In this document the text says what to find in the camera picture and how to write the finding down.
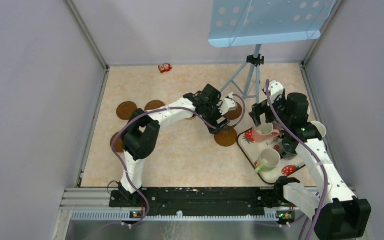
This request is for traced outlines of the brown wooden coaster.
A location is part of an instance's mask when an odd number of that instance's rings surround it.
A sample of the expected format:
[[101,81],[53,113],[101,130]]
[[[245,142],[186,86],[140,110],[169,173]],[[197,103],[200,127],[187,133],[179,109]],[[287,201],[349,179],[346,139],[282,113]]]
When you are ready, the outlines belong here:
[[236,103],[236,109],[228,111],[224,117],[229,120],[236,120],[241,117],[243,108],[239,103]]
[[137,109],[138,107],[134,102],[125,101],[116,108],[116,115],[119,119],[127,121]]
[[237,141],[238,134],[234,128],[224,129],[214,135],[215,142],[222,147],[231,147]]
[[120,137],[117,137],[118,132],[116,132],[110,139],[110,147],[114,148],[117,153],[122,153],[124,151],[123,141]]
[[144,110],[146,112],[164,107],[166,104],[161,100],[152,100],[145,105]]

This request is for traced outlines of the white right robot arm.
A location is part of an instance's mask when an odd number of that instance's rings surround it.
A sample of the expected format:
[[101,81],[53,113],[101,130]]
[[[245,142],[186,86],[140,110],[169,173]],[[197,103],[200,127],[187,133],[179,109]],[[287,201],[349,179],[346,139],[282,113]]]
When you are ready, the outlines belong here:
[[250,117],[255,126],[281,125],[281,146],[286,153],[300,157],[306,165],[319,195],[308,191],[296,180],[280,177],[273,192],[279,206],[297,206],[311,223],[304,239],[316,235],[319,240],[347,240],[361,238],[372,212],[367,199],[360,199],[347,186],[330,159],[324,138],[309,121],[309,101],[302,93],[267,95],[261,103],[251,107]]

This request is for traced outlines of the white strawberry tray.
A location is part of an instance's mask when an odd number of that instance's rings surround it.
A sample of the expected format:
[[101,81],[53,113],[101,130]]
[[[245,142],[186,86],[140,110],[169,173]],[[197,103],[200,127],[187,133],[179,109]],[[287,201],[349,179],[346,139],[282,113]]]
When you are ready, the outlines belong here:
[[[258,159],[262,151],[273,149],[280,151],[282,140],[279,137],[268,139],[264,142],[256,142],[252,136],[252,129],[240,133],[237,137],[237,145],[254,169],[258,166]],[[298,156],[282,156],[275,168],[258,173],[259,178],[266,184],[273,185],[282,176],[289,177],[305,167],[304,161]]]

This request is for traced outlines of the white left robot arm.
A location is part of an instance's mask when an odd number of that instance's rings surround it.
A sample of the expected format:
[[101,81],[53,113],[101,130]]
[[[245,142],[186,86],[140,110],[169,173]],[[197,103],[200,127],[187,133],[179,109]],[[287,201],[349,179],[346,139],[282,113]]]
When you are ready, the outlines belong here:
[[129,207],[140,202],[139,189],[143,185],[145,162],[155,150],[162,129],[181,120],[197,117],[206,124],[210,134],[218,134],[230,122],[224,116],[238,107],[233,96],[230,93],[222,97],[219,90],[207,84],[203,90],[187,93],[179,100],[158,109],[134,110],[127,125],[111,140],[114,153],[118,140],[122,142],[124,152],[124,157],[119,158],[124,168],[124,175],[118,185],[121,200]]

